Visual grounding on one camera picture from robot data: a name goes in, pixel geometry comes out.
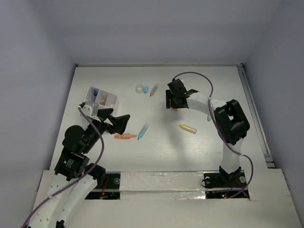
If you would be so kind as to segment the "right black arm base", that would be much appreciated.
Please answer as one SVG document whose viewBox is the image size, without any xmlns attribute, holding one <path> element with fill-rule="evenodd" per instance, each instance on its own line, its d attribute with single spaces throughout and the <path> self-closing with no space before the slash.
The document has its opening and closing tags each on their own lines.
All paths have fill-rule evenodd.
<svg viewBox="0 0 304 228">
<path fill-rule="evenodd" d="M 218 172 L 204 173 L 200 184 L 206 190 L 207 199 L 250 199 L 245 188 L 247 180 L 241 167 L 231 174 L 227 174 L 221 167 Z"/>
</svg>

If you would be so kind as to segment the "yellow highlighter pen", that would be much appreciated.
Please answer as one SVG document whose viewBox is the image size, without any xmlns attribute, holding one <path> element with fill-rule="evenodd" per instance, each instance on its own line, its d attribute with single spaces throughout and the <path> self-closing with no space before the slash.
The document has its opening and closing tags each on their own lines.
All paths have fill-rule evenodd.
<svg viewBox="0 0 304 228">
<path fill-rule="evenodd" d="M 197 129 L 193 128 L 193 127 L 190 127 L 188 125 L 185 125 L 185 124 L 179 124 L 179 127 L 184 130 L 184 131 L 187 131 L 189 133 L 192 133 L 192 134 L 196 134 L 197 133 Z"/>
</svg>

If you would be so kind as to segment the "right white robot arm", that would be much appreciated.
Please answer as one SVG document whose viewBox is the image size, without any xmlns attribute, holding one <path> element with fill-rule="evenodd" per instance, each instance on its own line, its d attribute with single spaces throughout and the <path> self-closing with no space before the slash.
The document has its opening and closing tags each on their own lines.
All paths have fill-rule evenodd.
<svg viewBox="0 0 304 228">
<path fill-rule="evenodd" d="M 187 90 L 183 80 L 178 78 L 168 83 L 166 90 L 166 108 L 187 108 L 200 111 L 211 117 L 220 138 L 223 141 L 223 157 L 219 167 L 219 182 L 230 186 L 240 173 L 240 148 L 250 129 L 249 121 L 240 103 L 232 99 L 220 101 L 212 99 L 214 87 L 209 96 L 195 89 Z"/>
</svg>

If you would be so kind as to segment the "blue cap spray bottle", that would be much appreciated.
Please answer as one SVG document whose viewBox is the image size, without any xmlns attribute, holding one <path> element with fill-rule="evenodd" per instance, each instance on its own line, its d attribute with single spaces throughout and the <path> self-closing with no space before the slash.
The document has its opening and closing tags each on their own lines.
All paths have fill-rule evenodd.
<svg viewBox="0 0 304 228">
<path fill-rule="evenodd" d="M 98 90 L 97 89 L 93 89 L 92 93 L 93 93 L 94 96 L 97 96 L 98 95 Z"/>
</svg>

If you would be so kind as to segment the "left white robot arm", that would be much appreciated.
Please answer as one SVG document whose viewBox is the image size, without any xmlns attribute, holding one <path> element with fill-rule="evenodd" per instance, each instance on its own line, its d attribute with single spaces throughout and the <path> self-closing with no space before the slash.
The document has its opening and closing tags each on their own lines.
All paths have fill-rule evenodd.
<svg viewBox="0 0 304 228">
<path fill-rule="evenodd" d="M 83 129 L 72 125 L 66 129 L 63 150 L 54 169 L 54 175 L 46 198 L 38 204 L 22 225 L 24 228 L 67 228 L 80 204 L 94 189 L 104 185 L 105 168 L 99 166 L 101 155 L 94 163 L 86 156 L 101 142 L 104 152 L 103 133 L 123 134 L 130 115 L 113 117 L 112 108 L 101 109 L 93 114 L 85 111 L 88 105 L 78 106 L 80 114 L 89 125 Z"/>
</svg>

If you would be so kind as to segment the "clear tape roll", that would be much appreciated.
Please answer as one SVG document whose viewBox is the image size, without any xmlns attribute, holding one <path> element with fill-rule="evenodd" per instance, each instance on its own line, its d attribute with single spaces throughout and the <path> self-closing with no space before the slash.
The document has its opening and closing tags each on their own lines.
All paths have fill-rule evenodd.
<svg viewBox="0 0 304 228">
<path fill-rule="evenodd" d="M 144 92 L 144 86 L 143 85 L 137 85 L 135 88 L 136 93 L 141 94 Z"/>
</svg>

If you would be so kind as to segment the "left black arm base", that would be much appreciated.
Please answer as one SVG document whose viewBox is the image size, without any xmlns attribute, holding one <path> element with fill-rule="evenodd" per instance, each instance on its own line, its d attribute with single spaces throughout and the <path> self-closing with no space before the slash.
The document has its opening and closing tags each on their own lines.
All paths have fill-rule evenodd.
<svg viewBox="0 0 304 228">
<path fill-rule="evenodd" d="M 85 199 L 87 200 L 119 200 L 120 199 L 120 177 L 119 172 L 110 172 L 105 176 L 102 185 L 95 187 Z"/>
</svg>

